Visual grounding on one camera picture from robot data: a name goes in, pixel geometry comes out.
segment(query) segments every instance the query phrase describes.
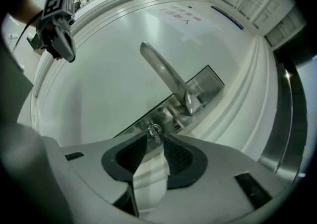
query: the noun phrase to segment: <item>robotic arm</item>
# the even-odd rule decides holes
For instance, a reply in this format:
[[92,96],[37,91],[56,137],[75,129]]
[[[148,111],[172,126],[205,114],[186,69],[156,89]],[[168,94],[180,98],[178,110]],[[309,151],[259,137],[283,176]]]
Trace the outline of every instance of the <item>robotic arm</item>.
[[47,0],[36,35],[28,42],[34,50],[47,49],[54,58],[63,57],[72,63],[76,59],[76,48],[70,34],[74,20],[74,0]]

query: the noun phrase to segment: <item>black cable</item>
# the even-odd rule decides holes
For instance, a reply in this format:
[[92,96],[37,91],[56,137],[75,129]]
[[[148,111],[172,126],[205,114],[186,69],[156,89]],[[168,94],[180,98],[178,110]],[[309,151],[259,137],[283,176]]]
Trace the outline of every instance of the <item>black cable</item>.
[[23,36],[24,32],[26,31],[26,29],[38,18],[42,15],[43,10],[41,10],[39,13],[37,13],[32,19],[29,20],[29,22],[26,24],[25,28],[23,29],[21,35],[19,36],[18,41],[16,42],[13,51],[15,50],[15,48],[17,47],[18,43],[20,42],[21,37]]

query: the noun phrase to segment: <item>paper sign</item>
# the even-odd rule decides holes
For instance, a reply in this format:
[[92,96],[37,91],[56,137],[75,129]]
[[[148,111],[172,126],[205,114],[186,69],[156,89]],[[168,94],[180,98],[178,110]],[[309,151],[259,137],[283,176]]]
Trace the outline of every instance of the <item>paper sign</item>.
[[146,12],[172,25],[188,37],[195,37],[220,28],[194,10],[177,3],[150,6]]

